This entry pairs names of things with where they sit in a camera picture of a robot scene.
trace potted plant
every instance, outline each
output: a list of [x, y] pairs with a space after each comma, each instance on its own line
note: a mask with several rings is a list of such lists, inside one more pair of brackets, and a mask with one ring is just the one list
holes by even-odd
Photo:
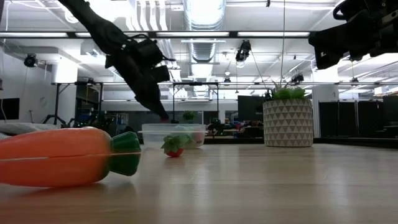
[[313, 144], [312, 102], [292, 83], [276, 83], [263, 105], [264, 142], [272, 147], [310, 147]]
[[188, 124], [192, 124], [193, 123], [193, 119], [195, 118], [196, 112], [194, 111], [186, 111], [182, 117], [184, 118], [184, 120], [188, 123]]

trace clear plastic bowl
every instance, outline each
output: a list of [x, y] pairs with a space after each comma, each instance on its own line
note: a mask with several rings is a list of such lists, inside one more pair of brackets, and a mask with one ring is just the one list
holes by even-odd
[[200, 147], [205, 142], [206, 125], [203, 124], [143, 124], [142, 138], [144, 146], [160, 149], [164, 144], [164, 138], [168, 135], [178, 136], [187, 134], [192, 141], [184, 146], [184, 149]]

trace toy strawberry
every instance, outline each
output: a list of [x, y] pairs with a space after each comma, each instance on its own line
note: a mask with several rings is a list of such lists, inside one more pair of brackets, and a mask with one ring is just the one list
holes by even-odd
[[164, 149], [164, 154], [170, 157], [179, 157], [184, 151], [183, 147], [191, 141], [191, 137], [187, 134], [166, 136], [164, 137], [162, 149]]

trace strawberry leaves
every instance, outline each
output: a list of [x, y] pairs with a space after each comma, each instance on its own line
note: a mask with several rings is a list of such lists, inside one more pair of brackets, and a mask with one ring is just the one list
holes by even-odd
[[164, 144], [162, 149], [164, 149], [164, 153], [168, 154], [171, 152], [177, 152], [184, 145], [189, 143], [192, 139], [187, 134], [181, 134], [178, 136], [166, 136], [164, 137]]

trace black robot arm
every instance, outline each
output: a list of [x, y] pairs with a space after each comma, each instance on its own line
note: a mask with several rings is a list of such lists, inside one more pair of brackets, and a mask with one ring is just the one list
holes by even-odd
[[336, 7], [333, 17], [347, 23], [309, 38], [319, 69], [336, 65], [347, 52], [351, 60], [398, 52], [398, 1], [346, 0]]
[[84, 0], [59, 0], [87, 31], [94, 42], [107, 55], [105, 68], [114, 66], [124, 78], [130, 89], [136, 94], [136, 100], [162, 119], [168, 115], [160, 102], [160, 90], [157, 85], [170, 79], [166, 66], [155, 67], [165, 58], [156, 45], [140, 35], [142, 42], [134, 40], [123, 33], [112, 22], [97, 15]]

